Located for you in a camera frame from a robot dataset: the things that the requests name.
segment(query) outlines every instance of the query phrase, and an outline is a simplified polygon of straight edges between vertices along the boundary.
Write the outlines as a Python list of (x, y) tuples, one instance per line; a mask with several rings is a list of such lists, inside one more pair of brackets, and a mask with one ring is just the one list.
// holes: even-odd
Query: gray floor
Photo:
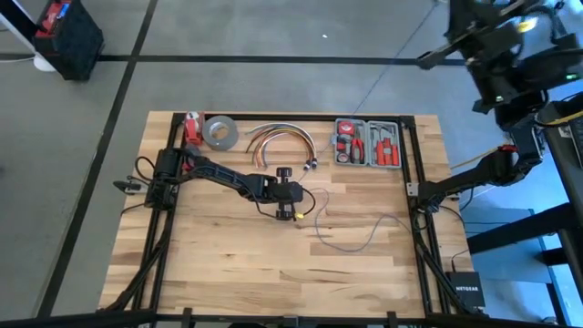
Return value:
[[(21, 3), (36, 16), (44, 1)], [(128, 55), (148, 0), (83, 3), (104, 30), (104, 53)], [(431, 6), (430, 0), (159, 0), (142, 54), (394, 56)], [(570, 9), (564, 13), (568, 27), (583, 26)], [(446, 22), (447, 9), (440, 5), (402, 57), (442, 45)], [(546, 32), (533, 31), (528, 49), (541, 46), (535, 40)], [(0, 34), (0, 52), (24, 51), (13, 36)], [(36, 312), (124, 68), (99, 63), (88, 83), (75, 84), (28, 62), (0, 66), (0, 320)], [(471, 111), (478, 95), (460, 67), (139, 63), (54, 314), (96, 308), (124, 201), (111, 181), (131, 172), (150, 110), (352, 113), (385, 69), (362, 112), (439, 115), (451, 163), (504, 140), (492, 115)], [(577, 83), (553, 96), (582, 87)], [(565, 199), (546, 156), (528, 179), (489, 190), (474, 205), (544, 210)]]

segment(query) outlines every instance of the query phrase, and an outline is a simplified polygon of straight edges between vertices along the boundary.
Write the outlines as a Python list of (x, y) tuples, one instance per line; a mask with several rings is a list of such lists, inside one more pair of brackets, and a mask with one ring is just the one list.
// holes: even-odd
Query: black box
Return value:
[(455, 293), (469, 307), (485, 307), (484, 291), (477, 272), (447, 272)]
[(37, 21), (35, 50), (65, 80), (88, 80), (103, 48), (103, 32), (80, 0), (49, 0)]

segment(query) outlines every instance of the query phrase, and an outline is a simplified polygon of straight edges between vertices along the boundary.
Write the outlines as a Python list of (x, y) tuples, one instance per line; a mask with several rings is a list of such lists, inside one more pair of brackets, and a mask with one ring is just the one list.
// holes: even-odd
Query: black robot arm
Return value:
[(242, 174), (201, 156), (191, 145), (185, 149), (162, 149), (149, 183), (145, 206), (168, 210), (176, 201), (176, 186), (192, 179), (207, 179), (236, 190), (246, 200), (279, 204), (275, 215), (262, 214), (278, 220), (295, 220), (294, 203), (303, 200), (304, 188), (298, 182), (288, 181), (291, 174), (290, 168), (277, 169), (280, 180), (263, 174)]

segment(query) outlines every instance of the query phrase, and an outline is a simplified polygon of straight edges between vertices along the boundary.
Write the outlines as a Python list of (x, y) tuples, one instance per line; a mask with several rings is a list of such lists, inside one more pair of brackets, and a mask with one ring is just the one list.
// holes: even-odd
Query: wire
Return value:
[(145, 184), (146, 186), (149, 186), (149, 183), (147, 183), (145, 180), (140, 179), (140, 178), (136, 178), (134, 176), (126, 176), (126, 179), (129, 181), (132, 181), (132, 180), (139, 181), (139, 182)]
[(381, 223), (381, 221), (385, 218), (390, 218), (393, 220), (396, 220), (397, 222), (399, 222), (407, 231), (411, 232), (411, 230), (409, 230), (409, 228), (407, 228), (406, 225), (404, 225), (404, 223), (402, 223), (399, 219), (397, 219), (395, 216), (393, 216), (392, 214), (383, 214), (379, 220), (376, 221), (376, 223), (374, 224), (373, 230), (371, 231), (371, 234), (368, 237), (368, 240), (361, 246), (358, 247), (356, 249), (344, 249), (340, 246), (334, 245), (332, 243), (329, 243), (328, 241), (325, 241), (324, 238), (322, 237), (322, 235), (320, 234), (320, 229), (318, 226), (318, 217), (320, 217), (320, 213), (322, 213), (323, 210), (326, 209), (326, 207), (328, 206), (328, 202), (330, 201), (330, 193), (328, 192), (328, 190), (324, 189), (324, 188), (316, 188), (313, 189), (312, 191), (316, 191), (316, 190), (322, 190), (324, 191), (324, 193), (326, 194), (326, 201), (324, 202), (323, 206), (320, 207), (319, 210), (316, 211), (316, 216), (314, 217), (314, 229), (316, 229), (316, 235), (318, 236), (318, 239), (322, 242), (322, 244), (332, 247), (335, 250), (338, 251), (344, 251), (344, 252), (358, 252), (358, 251), (362, 251), (363, 249), (365, 249), (370, 243), (371, 240), (373, 239), (374, 233), (376, 232), (376, 229), (378, 228), (379, 224)]
[(146, 203), (141, 203), (141, 204), (138, 204), (138, 205), (133, 205), (133, 206), (130, 206), (130, 207), (126, 207), (125, 209), (123, 209), (123, 210), (121, 211), (121, 213), (119, 213), (119, 215), (124, 215), (124, 214), (126, 214), (128, 211), (130, 211), (130, 210), (134, 210), (134, 209), (137, 209), (138, 207), (144, 206), (145, 204), (146, 204)]
[(140, 178), (144, 179), (145, 181), (152, 181), (151, 178), (146, 177), (145, 175), (142, 174), (142, 172), (139, 170), (139, 162), (141, 160), (145, 160), (151, 167), (152, 169), (155, 169), (156, 166), (154, 165), (154, 163), (152, 163), (152, 161), (144, 156), (138, 156), (138, 158), (136, 159), (136, 161), (134, 161), (134, 168), (136, 169), (136, 173), (139, 175)]
[(467, 252), (467, 251), (469, 251), (469, 250), (460, 251), (460, 252), (459, 252), (459, 253), (457, 253), (456, 255), (452, 256), (452, 271), (453, 271), (453, 272), (457, 272), (457, 271), (455, 270), (455, 263), (454, 263), (455, 257), (456, 257), (456, 256), (458, 256), (458, 255), (461, 255), (461, 254), (463, 254), (463, 253), (465, 253), (465, 252)]
[(472, 200), (474, 199), (474, 188), (472, 188), (472, 190), (470, 191), (470, 199), (467, 201), (467, 203), (464, 206), (462, 206), (461, 209), (459, 209), (459, 211), (465, 210), (467, 205), (469, 205), (472, 202)]
[(305, 191), (308, 195), (310, 195), (310, 197), (312, 197), (312, 206), (310, 207), (310, 209), (308, 211), (303, 213), (303, 216), (306, 216), (306, 215), (310, 214), (313, 211), (313, 209), (316, 207), (316, 198), (313, 197), (313, 194), (309, 190), (305, 189), (304, 187), (302, 187), (302, 190)]
[(32, 60), (32, 59), (35, 59), (35, 58), (32, 56), (32, 57), (29, 57), (29, 58), (23, 58), (23, 59), (15, 59), (15, 60), (0, 60), (0, 64), (19, 63), (19, 62), (23, 62), (23, 61)]
[(565, 116), (564, 118), (555, 119), (552, 122), (543, 123), (543, 122), (538, 120), (538, 115), (536, 115), (535, 116), (535, 123), (542, 128), (558, 128), (558, 127), (565, 127), (570, 123), (570, 121), (572, 121), (575, 118), (580, 118), (580, 117), (583, 117), (583, 110), (581, 110), (575, 114)]
[(479, 159), (481, 159), (481, 158), (483, 158), (483, 157), (485, 157), (485, 156), (488, 156), (488, 155), (492, 154), (493, 152), (495, 152), (495, 151), (497, 151), (497, 150), (498, 150), (498, 147), (496, 147), (496, 148), (492, 148), (492, 149), (489, 149), (488, 151), (486, 151), (486, 152), (484, 152), (484, 153), (482, 153), (482, 154), (480, 154), (480, 155), (478, 155), (478, 156), (476, 156), (476, 157), (473, 157), (473, 158), (471, 158), (471, 159), (468, 159), (468, 160), (466, 160), (466, 161), (464, 161), (464, 162), (461, 162), (461, 163), (459, 163), (459, 164), (455, 164), (453, 167), (451, 167), (451, 168), (449, 168), (449, 169), (457, 169), (457, 168), (459, 168), (459, 167), (463, 167), (463, 166), (465, 166), (465, 165), (467, 165), (467, 164), (470, 164), (470, 163), (472, 163), (472, 162), (475, 162), (475, 161), (477, 161), (477, 160), (479, 160)]
[(452, 213), (454, 213), (455, 216), (457, 216), (457, 218), (462, 222), (462, 225), (464, 226), (464, 230), (465, 230), (465, 222), (464, 222), (464, 218), (462, 218), (462, 215), (460, 213), (458, 213), (457, 211), (455, 211), (452, 208), (449, 208), (447, 206), (444, 205), (439, 205), (440, 208), (444, 209), (444, 210), (448, 210)]

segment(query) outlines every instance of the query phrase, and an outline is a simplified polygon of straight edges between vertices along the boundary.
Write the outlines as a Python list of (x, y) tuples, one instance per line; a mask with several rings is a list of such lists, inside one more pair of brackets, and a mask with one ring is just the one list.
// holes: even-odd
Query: butcher block tabletop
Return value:
[[(139, 156), (155, 160), (165, 148), (172, 115), (149, 113)], [(426, 178), (449, 177), (437, 116), (414, 118)], [(301, 120), (293, 123), (312, 135), (322, 153), (318, 169), (303, 176), (305, 148), (288, 136), (269, 144), (267, 170), (256, 169), (251, 154), (245, 153), (252, 137), (245, 132), (262, 123), (266, 122), (237, 120), (238, 143), (222, 152), (205, 145), (202, 155), (245, 174), (275, 175), (276, 168), (291, 167), (291, 179), (300, 179), (305, 189), (312, 190), (315, 211), (303, 220), (278, 221), (260, 215), (253, 203), (219, 184), (196, 179), (181, 185), (158, 312), (178, 314), (190, 307), (193, 314), (213, 315), (385, 317), (394, 311), (399, 318), (424, 317), (403, 172), (334, 164), (333, 146), (329, 146), (333, 121)], [(416, 181), (407, 130), (404, 141)], [(151, 175), (148, 165), (140, 168)], [(143, 194), (128, 196), (126, 207), (143, 201)], [(304, 196), (296, 210), (303, 212), (311, 205), (310, 197)], [(458, 209), (457, 202), (447, 200), (444, 205)], [(261, 209), (274, 213), (276, 205), (261, 205)], [(344, 249), (362, 246), (375, 223), (384, 218), (366, 248), (345, 252), (321, 242), (314, 228), (317, 212), (321, 237)], [(151, 209), (141, 207), (121, 216), (99, 307), (112, 303), (138, 271), (150, 214)], [(452, 256), (467, 249), (464, 228), (451, 212), (442, 210), (434, 218), (448, 271)], [(467, 252), (455, 257), (455, 267), (472, 271)], [(154, 271), (155, 267), (146, 283), (146, 306)], [(427, 272), (434, 311), (439, 311), (435, 279)]]

